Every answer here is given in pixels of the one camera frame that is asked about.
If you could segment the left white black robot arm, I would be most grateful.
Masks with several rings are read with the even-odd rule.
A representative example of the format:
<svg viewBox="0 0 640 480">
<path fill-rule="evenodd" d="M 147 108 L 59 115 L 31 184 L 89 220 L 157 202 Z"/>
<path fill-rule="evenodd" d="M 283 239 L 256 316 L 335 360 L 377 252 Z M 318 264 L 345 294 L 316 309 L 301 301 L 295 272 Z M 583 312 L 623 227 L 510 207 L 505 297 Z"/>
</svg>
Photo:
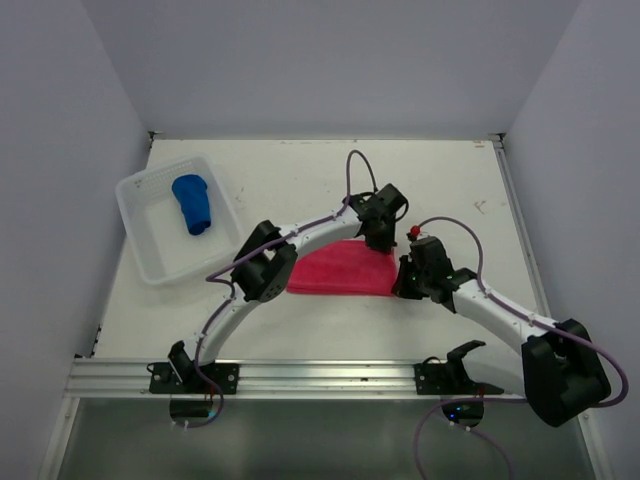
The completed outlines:
<svg viewBox="0 0 640 480">
<path fill-rule="evenodd" d="M 249 313 L 285 290 L 297 261 L 335 242 L 358 237 L 369 249 L 387 254 L 396 245 L 396 224 L 408 210 L 408 199 L 387 184 L 378 191 L 349 194 L 338 209 L 305 223 L 259 223 L 232 263 L 207 278 L 229 288 L 222 304 L 191 338 L 172 345 L 168 364 L 175 384 L 193 393 L 214 383 L 205 365 L 216 360 Z"/>
</svg>

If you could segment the pink towel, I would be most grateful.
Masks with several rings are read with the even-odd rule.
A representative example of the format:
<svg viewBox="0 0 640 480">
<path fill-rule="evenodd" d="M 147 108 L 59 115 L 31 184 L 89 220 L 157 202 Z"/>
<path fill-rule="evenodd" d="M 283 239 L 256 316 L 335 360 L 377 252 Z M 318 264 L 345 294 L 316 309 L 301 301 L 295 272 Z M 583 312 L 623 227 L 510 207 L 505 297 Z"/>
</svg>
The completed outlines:
<svg viewBox="0 0 640 480">
<path fill-rule="evenodd" d="M 298 260 L 286 290 L 292 294 L 391 296 L 397 278 L 393 253 L 380 253 L 363 240 L 341 240 Z"/>
</svg>

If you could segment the blue towel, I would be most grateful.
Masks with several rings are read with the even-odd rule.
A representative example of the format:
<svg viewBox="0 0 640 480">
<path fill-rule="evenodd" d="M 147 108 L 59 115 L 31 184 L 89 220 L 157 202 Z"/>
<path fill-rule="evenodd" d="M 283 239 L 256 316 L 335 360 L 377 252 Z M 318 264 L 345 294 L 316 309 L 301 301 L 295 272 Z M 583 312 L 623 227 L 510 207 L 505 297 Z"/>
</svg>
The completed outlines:
<svg viewBox="0 0 640 480">
<path fill-rule="evenodd" d="M 198 236 L 211 226 L 208 185 L 199 175 L 188 174 L 176 178 L 171 186 L 183 214 L 188 233 Z"/>
</svg>

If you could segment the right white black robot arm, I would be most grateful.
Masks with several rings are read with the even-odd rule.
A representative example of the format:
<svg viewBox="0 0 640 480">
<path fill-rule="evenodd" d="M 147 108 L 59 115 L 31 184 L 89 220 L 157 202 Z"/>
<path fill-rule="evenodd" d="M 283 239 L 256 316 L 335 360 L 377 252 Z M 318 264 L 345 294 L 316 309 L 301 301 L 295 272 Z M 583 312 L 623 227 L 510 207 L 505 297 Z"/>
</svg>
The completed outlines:
<svg viewBox="0 0 640 480">
<path fill-rule="evenodd" d="M 480 275 L 455 269 L 434 236 L 408 235 L 409 253 L 400 257 L 392 293 L 403 299 L 429 299 L 491 332 L 522 361 L 522 387 L 536 415 L 558 427 L 604 401 L 611 385 L 591 338 L 580 322 L 540 316 L 489 289 Z"/>
</svg>

